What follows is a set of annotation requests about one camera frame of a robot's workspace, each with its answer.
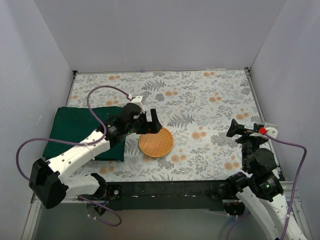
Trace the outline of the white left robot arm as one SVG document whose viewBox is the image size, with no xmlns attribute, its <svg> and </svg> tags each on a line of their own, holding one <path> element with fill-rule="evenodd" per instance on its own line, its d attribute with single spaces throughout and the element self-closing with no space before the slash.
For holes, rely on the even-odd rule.
<svg viewBox="0 0 320 240">
<path fill-rule="evenodd" d="M 157 134 L 162 125 L 156 109 L 152 108 L 151 121 L 140 103 L 127 103 L 119 114 L 110 116 L 79 145 L 44 161 L 32 165 L 29 187 L 46 209 L 52 209 L 66 197 L 87 196 L 101 200 L 107 193 L 106 180 L 97 173 L 72 177 L 71 175 L 90 160 L 107 152 L 130 134 Z"/>
</svg>

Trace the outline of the green surgical cloth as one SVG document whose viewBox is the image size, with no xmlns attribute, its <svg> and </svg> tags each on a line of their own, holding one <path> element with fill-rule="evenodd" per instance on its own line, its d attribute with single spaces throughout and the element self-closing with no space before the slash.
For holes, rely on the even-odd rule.
<svg viewBox="0 0 320 240">
<path fill-rule="evenodd" d="M 119 106 L 92 108 L 97 117 L 105 122 L 108 117 L 119 114 Z M 101 124 L 93 117 L 87 108 L 59 107 L 56 111 L 53 126 L 49 135 L 51 139 L 80 143 Z M 98 161 L 124 161 L 125 140 L 95 157 Z M 57 142 L 48 142 L 42 153 L 46 159 L 54 158 L 72 146 Z"/>
</svg>

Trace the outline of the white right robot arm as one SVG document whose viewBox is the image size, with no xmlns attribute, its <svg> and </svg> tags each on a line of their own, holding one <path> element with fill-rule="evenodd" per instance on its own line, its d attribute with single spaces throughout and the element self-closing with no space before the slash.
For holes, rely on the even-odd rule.
<svg viewBox="0 0 320 240">
<path fill-rule="evenodd" d="M 298 147 L 303 149 L 303 159 L 307 155 L 306 147 L 277 139 L 278 127 L 269 123 L 255 123 L 253 129 L 248 129 L 232 119 L 226 135 L 229 138 L 239 136 L 235 142 L 241 145 L 242 156 L 242 171 L 227 178 L 227 195 L 244 203 L 269 240 L 305 240 L 292 214 L 297 181 L 293 181 L 290 201 L 287 201 L 274 173 L 278 167 L 275 155 L 261 145 L 273 140 Z"/>
</svg>

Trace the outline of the round woven bamboo tray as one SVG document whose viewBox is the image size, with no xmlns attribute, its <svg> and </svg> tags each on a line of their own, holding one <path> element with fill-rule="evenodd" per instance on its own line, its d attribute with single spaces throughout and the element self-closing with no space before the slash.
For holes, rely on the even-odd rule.
<svg viewBox="0 0 320 240">
<path fill-rule="evenodd" d="M 158 133 L 141 134 L 138 145 L 146 156 L 161 158 L 172 150 L 174 137 L 167 128 L 163 127 Z"/>
</svg>

